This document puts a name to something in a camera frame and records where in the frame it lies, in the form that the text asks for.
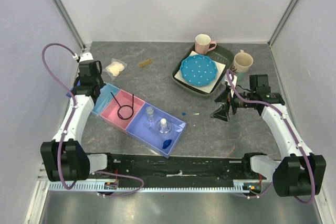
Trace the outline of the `dark green plastic tray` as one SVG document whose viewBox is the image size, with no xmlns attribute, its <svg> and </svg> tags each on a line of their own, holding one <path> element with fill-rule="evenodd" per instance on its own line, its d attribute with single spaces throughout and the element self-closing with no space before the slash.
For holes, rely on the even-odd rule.
<svg viewBox="0 0 336 224">
<path fill-rule="evenodd" d="M 208 86 L 196 87 L 191 84 L 188 84 L 181 76 L 180 66 L 184 59 L 188 56 L 195 55 L 194 47 L 192 46 L 188 52 L 182 57 L 176 67 L 172 72 L 172 79 L 176 85 L 178 85 L 183 90 L 191 93 L 200 98 L 208 98 L 210 97 L 220 86 L 220 83 L 224 77 L 224 73 L 226 70 L 232 65 L 234 55 L 231 51 L 227 50 L 222 46 L 217 46 L 214 50 L 208 52 L 206 56 L 210 57 L 213 61 L 215 61 L 218 73 L 216 79 Z"/>
</svg>

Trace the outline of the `blue polka dot plate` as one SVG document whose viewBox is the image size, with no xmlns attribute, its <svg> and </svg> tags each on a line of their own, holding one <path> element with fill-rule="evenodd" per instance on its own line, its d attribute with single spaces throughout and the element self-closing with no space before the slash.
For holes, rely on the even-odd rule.
<svg viewBox="0 0 336 224">
<path fill-rule="evenodd" d="M 205 55 L 191 55 L 184 59 L 180 66 L 182 78 L 196 87 L 211 84 L 217 76 L 215 61 Z"/>
</svg>

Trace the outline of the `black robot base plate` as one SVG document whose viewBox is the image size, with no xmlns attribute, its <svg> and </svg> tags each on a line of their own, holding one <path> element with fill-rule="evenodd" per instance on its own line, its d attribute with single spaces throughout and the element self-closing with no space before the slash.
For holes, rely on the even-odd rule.
<svg viewBox="0 0 336 224">
<path fill-rule="evenodd" d="M 244 159 L 170 157 L 111 154 L 106 174 L 90 174 L 87 180 L 121 182 L 122 186 L 205 187 L 229 186 L 234 180 L 247 180 L 262 187 L 270 179 L 249 168 Z"/>
</svg>

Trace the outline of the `cream floral mug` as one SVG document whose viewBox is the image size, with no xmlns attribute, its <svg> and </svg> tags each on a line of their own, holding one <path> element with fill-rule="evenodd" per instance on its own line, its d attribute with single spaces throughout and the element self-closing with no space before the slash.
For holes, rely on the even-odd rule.
<svg viewBox="0 0 336 224">
<path fill-rule="evenodd" d="M 242 49 L 234 56 L 233 64 L 230 69 L 237 77 L 237 81 L 243 80 L 245 73 L 253 63 L 253 57 Z"/>
</svg>

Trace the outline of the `tan test tube brush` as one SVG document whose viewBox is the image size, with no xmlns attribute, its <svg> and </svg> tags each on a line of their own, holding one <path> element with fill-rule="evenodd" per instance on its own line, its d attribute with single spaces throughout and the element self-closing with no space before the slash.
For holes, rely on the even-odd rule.
<svg viewBox="0 0 336 224">
<path fill-rule="evenodd" d="M 133 71 L 137 71 L 137 70 L 140 70 L 140 69 L 143 69 L 144 67 L 152 64 L 153 60 L 152 59 L 147 59 L 147 60 L 144 60 L 144 61 L 141 61 L 139 62 L 137 65 L 134 65 L 134 66 L 130 66 L 130 67 L 127 67 L 123 73 L 129 73 L 129 72 L 133 72 Z"/>
</svg>

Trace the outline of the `bag of cotton balls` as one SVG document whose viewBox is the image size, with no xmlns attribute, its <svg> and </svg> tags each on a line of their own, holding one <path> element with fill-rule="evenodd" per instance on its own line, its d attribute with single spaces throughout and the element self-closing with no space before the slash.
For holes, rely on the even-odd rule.
<svg viewBox="0 0 336 224">
<path fill-rule="evenodd" d="M 112 80 L 120 75 L 120 73 L 127 67 L 127 64 L 119 59 L 111 59 L 111 63 L 103 69 Z"/>
</svg>

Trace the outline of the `multicolour compartment organizer tray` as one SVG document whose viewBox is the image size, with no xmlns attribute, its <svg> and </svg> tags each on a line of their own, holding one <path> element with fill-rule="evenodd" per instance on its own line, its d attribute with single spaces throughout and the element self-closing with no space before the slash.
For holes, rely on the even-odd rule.
<svg viewBox="0 0 336 224">
<path fill-rule="evenodd" d="M 109 83 L 91 114 L 166 158 L 186 128 L 186 122 Z"/>
</svg>

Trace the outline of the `small clear glass bottle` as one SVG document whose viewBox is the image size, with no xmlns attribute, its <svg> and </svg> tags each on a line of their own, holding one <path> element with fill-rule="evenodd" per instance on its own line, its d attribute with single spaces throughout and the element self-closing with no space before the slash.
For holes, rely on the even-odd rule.
<svg viewBox="0 0 336 224">
<path fill-rule="evenodd" d="M 155 111 L 154 107 L 148 106 L 145 109 L 145 114 L 149 122 L 154 122 L 155 121 Z"/>
</svg>

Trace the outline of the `round flask white stopper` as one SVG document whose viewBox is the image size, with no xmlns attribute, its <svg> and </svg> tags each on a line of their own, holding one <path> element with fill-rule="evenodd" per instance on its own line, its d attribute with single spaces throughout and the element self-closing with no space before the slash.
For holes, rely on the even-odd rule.
<svg viewBox="0 0 336 224">
<path fill-rule="evenodd" d="M 168 119 L 161 118 L 157 122 L 155 130 L 161 136 L 168 136 L 172 133 L 173 125 Z"/>
</svg>

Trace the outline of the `pink ceramic mug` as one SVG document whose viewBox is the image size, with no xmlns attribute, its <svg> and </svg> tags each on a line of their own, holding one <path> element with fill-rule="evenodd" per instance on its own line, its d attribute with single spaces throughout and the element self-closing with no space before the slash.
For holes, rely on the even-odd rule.
<svg viewBox="0 0 336 224">
<path fill-rule="evenodd" d="M 216 48 L 217 43 L 212 41 L 209 35 L 199 34 L 195 37 L 194 51 L 200 55 L 206 55 Z"/>
</svg>

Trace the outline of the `white square plate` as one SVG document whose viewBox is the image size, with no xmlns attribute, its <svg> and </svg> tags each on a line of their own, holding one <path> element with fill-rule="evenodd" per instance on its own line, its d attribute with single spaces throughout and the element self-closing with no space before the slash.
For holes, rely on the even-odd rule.
<svg viewBox="0 0 336 224">
<path fill-rule="evenodd" d="M 186 59 L 182 60 L 174 78 L 189 88 L 210 94 L 225 67 L 226 65 L 223 63 L 192 51 Z"/>
</svg>

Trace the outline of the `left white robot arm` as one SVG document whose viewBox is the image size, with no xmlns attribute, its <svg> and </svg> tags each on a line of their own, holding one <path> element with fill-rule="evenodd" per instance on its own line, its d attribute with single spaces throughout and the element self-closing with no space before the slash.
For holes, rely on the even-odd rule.
<svg viewBox="0 0 336 224">
<path fill-rule="evenodd" d="M 103 178 L 111 178 L 115 173 L 115 165 L 108 161 L 107 154 L 88 155 L 80 144 L 88 116 L 105 85 L 101 73 L 98 60 L 79 63 L 79 76 L 70 93 L 72 98 L 64 121 L 52 141 L 41 145 L 41 156 L 51 182 L 86 180 L 96 171 Z"/>
</svg>

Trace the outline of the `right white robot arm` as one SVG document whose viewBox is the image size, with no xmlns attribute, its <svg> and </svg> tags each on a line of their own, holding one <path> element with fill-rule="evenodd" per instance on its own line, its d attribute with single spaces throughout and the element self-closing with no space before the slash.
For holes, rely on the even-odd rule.
<svg viewBox="0 0 336 224">
<path fill-rule="evenodd" d="M 236 114 L 238 109 L 255 109 L 270 128 L 281 154 L 281 161 L 277 162 L 264 153 L 246 153 L 240 166 L 241 174 L 248 179 L 260 174 L 271 180 L 278 196 L 293 196 L 297 200 L 310 196 L 306 203 L 311 203 L 320 193 L 326 160 L 305 144 L 281 94 L 271 91 L 266 74 L 251 75 L 250 89 L 243 93 L 236 90 L 236 79 L 233 72 L 226 72 L 226 88 L 215 99 L 220 107 L 211 117 L 227 122 L 229 115 Z"/>
</svg>

